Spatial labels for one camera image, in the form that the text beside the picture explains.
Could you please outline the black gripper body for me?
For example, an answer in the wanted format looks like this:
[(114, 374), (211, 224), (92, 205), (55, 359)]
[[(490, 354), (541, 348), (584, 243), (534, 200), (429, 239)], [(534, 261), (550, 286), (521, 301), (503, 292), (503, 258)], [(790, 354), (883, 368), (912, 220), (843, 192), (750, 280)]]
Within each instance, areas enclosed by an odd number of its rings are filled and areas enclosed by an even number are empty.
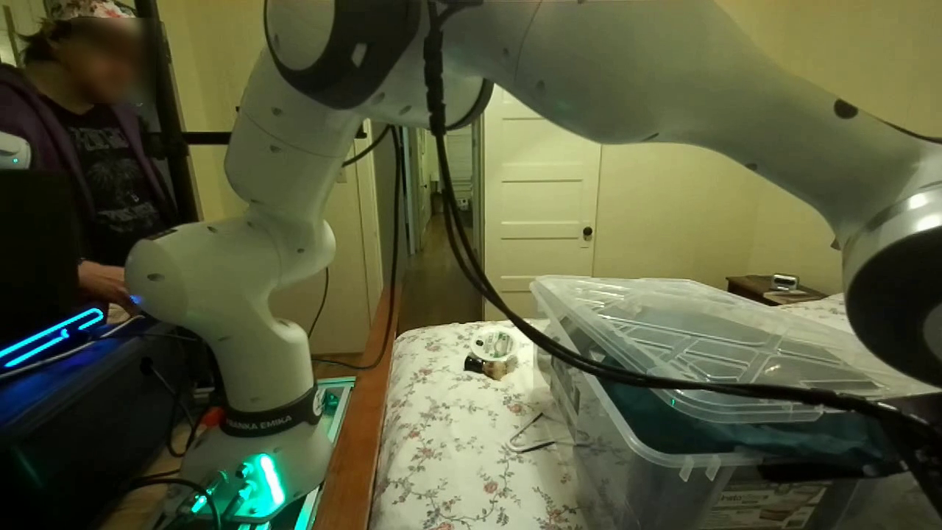
[(891, 240), (852, 280), (847, 321), (858, 337), (887, 364), (921, 382), (942, 382), (942, 231)]

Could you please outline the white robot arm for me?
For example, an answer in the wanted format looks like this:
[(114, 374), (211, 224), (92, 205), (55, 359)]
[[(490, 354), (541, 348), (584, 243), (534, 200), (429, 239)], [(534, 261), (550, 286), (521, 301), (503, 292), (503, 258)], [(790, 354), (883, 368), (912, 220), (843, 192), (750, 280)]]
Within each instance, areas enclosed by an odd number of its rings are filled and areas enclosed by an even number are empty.
[(241, 205), (133, 248), (133, 301), (211, 345), (241, 435), (294, 427), (306, 336), (276, 289), (331, 265), (323, 205), (362, 122), (444, 146), (501, 94), (591, 145), (718, 152), (816, 209), (846, 315), (897, 374), (940, 376), (940, 146), (781, 67), (722, 0), (264, 0), (228, 140)]

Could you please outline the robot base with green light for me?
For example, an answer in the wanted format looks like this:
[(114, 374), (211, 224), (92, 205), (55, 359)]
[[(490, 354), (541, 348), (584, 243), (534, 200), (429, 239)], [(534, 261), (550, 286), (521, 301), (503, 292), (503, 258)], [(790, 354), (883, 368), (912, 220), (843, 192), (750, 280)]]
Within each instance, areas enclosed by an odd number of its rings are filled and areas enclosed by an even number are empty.
[(270, 442), (210, 435), (185, 455), (189, 488), (169, 493), (155, 530), (314, 530), (353, 389), (353, 376), (320, 379), (314, 420)]

